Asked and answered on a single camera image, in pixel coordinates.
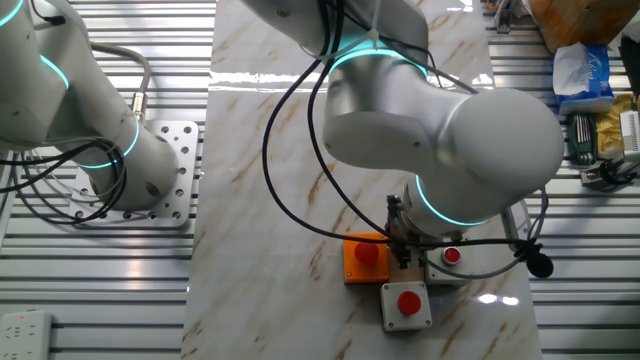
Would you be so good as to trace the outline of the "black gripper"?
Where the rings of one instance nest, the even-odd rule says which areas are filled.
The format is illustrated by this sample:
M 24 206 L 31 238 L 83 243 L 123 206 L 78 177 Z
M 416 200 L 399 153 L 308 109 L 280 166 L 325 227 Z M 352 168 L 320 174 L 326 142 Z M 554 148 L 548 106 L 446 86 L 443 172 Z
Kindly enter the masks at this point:
M 413 247 L 412 262 L 414 265 L 419 268 L 424 267 L 424 253 L 419 249 L 423 247 L 424 244 L 422 243 L 421 237 L 405 224 L 400 210 L 396 208 L 387 209 L 385 231 L 390 235 L 391 239 L 389 248 L 391 250 L 397 250 L 397 260 L 400 269 L 407 269 L 411 262 L 411 249 L 409 247 Z

